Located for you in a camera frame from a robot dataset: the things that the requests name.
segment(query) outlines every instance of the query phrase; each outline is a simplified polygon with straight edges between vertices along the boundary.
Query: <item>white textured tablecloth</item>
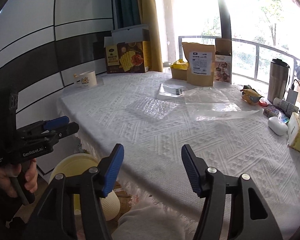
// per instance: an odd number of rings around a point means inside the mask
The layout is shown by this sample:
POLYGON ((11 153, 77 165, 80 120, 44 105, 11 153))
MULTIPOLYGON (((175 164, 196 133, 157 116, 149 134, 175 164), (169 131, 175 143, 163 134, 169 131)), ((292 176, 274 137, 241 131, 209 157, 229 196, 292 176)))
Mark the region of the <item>white textured tablecloth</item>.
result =
MULTIPOLYGON (((131 182, 198 221, 204 200, 192 191, 181 161, 181 147, 189 144, 198 157, 225 175, 249 174, 285 239, 298 228, 300 153, 287 147, 286 136, 279 137, 268 128, 262 111, 242 119, 194 121, 186 106, 180 104, 167 118, 152 120, 134 114, 126 106, 146 96, 154 98, 160 83, 186 83, 158 72, 102 78, 104 85, 90 90, 65 90, 58 109, 79 124, 83 146, 99 157, 108 156, 116 143, 124 145, 120 182, 131 182)), ((245 107, 237 88, 226 91, 230 101, 245 107)), ((225 228, 230 217, 229 200, 225 228)))

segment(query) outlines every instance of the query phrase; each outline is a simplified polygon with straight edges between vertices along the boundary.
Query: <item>stainless steel tumbler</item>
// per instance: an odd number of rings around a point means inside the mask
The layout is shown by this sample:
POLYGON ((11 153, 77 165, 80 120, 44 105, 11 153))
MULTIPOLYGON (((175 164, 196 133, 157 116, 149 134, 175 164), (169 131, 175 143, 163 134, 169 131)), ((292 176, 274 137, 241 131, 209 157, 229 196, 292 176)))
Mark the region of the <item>stainless steel tumbler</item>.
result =
POLYGON ((270 64, 270 80, 268 100, 273 103, 275 98, 283 99, 289 75, 289 65, 281 59, 273 59, 270 64))

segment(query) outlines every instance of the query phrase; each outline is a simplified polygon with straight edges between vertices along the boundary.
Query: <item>window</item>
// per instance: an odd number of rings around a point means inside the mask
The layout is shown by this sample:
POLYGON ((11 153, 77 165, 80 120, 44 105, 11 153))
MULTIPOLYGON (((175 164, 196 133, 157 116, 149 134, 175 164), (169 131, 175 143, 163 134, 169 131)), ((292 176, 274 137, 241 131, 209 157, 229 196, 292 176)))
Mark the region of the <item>window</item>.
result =
MULTIPOLYGON (((289 64, 290 84, 296 75, 300 79, 298 1, 225 1, 231 18, 235 83, 258 83, 267 91, 273 58, 289 64)), ((185 59, 183 41, 215 44, 214 39, 221 37, 218 0, 156 0, 156 5, 163 62, 185 59)))
POLYGON ((202 35, 221 37, 218 0, 155 1, 163 62, 180 58, 179 37, 191 36, 182 41, 202 44, 214 44, 214 39, 202 39, 202 35))

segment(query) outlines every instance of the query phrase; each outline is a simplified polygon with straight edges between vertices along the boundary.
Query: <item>wall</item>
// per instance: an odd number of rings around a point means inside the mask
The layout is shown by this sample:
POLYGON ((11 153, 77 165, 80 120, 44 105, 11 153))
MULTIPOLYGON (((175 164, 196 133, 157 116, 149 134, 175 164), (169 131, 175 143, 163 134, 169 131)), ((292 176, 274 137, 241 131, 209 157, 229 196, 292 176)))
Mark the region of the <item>wall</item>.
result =
MULTIPOLYGON (((74 73, 106 71, 104 37, 114 28, 112 0, 8 0, 0 12, 0 88, 19 91, 17 127, 58 117, 56 100, 74 73)), ((43 173, 73 154, 64 138, 38 158, 43 173)))

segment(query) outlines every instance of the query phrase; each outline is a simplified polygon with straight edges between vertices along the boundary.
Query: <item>curtain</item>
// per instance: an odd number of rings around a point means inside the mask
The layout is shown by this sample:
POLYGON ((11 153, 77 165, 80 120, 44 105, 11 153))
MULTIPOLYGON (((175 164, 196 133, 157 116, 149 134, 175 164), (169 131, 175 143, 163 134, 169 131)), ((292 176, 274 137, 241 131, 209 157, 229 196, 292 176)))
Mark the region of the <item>curtain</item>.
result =
POLYGON ((141 24, 138 0, 114 0, 118 28, 141 24))
POLYGON ((149 26, 152 71, 163 72, 159 26, 155 0, 138 0, 140 21, 149 26))

